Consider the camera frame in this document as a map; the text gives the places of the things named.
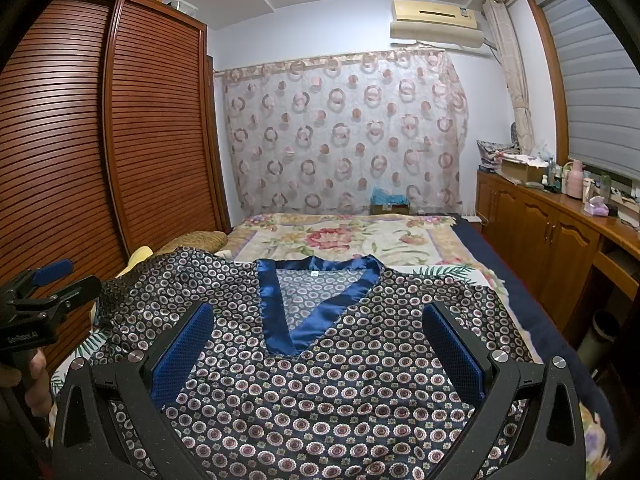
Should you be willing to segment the person's left hand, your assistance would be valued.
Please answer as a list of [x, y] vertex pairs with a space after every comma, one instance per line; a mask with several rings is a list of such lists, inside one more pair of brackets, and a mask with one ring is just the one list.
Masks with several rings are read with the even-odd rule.
[[1, 367], [1, 387], [23, 387], [26, 405], [35, 417], [44, 417], [52, 408], [47, 361], [43, 352], [38, 349], [28, 364], [28, 380], [16, 368]]

